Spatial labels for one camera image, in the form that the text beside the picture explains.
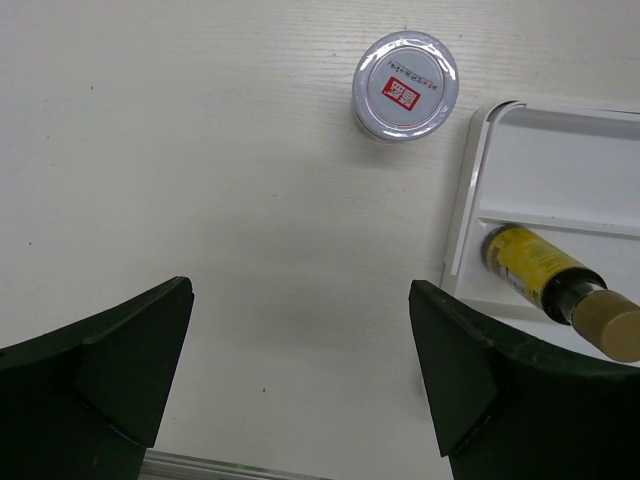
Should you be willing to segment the yellow label bottle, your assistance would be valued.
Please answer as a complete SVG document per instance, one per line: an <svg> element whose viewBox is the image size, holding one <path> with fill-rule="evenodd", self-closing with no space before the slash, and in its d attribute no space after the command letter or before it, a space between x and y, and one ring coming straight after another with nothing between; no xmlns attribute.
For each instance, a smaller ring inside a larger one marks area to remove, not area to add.
<svg viewBox="0 0 640 480"><path fill-rule="evenodd" d="M639 360L639 305L600 274L532 230L506 224L481 245L485 267L556 323L573 328L608 358Z"/></svg>

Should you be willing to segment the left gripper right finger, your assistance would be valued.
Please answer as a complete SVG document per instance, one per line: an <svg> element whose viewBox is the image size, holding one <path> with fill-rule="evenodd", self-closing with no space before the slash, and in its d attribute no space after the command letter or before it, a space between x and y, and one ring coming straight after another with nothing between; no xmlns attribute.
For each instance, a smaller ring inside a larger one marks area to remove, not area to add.
<svg viewBox="0 0 640 480"><path fill-rule="evenodd" d="M409 314L440 454L457 479L635 479L639 372L550 344L425 280Z"/></svg>

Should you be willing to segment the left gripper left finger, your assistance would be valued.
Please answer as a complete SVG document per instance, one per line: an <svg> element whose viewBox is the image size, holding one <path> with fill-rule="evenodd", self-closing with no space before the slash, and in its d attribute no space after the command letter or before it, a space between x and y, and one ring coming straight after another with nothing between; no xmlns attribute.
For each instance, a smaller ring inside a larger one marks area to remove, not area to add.
<svg viewBox="0 0 640 480"><path fill-rule="evenodd" d="M4 479L135 479L155 445L194 293L174 277L1 351Z"/></svg>

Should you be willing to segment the white tiered tray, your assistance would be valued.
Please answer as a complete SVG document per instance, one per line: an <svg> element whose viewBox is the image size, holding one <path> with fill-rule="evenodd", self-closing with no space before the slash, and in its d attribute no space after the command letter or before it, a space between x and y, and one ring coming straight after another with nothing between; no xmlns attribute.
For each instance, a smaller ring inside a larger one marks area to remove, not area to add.
<svg viewBox="0 0 640 480"><path fill-rule="evenodd" d="M600 352L551 321L483 264L502 225L527 227L639 297L639 115L509 100L472 116L441 288L475 310L558 347Z"/></svg>

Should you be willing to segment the aluminium frame rail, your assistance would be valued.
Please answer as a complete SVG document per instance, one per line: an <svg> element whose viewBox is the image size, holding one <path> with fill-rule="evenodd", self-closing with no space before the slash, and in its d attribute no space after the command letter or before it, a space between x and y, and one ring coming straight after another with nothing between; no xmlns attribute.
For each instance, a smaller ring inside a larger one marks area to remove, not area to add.
<svg viewBox="0 0 640 480"><path fill-rule="evenodd" d="M312 476L233 462L148 451L140 479L312 479Z"/></svg>

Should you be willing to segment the brown spice jar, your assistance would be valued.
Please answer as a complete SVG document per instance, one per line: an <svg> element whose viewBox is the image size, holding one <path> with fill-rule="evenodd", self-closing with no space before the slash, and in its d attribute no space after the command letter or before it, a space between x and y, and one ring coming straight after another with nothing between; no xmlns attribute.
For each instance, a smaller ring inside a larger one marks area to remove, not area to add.
<svg viewBox="0 0 640 480"><path fill-rule="evenodd" d="M437 38L403 30L373 43L352 80L352 109L365 132L390 143L424 138L448 119L459 93L459 72Z"/></svg>

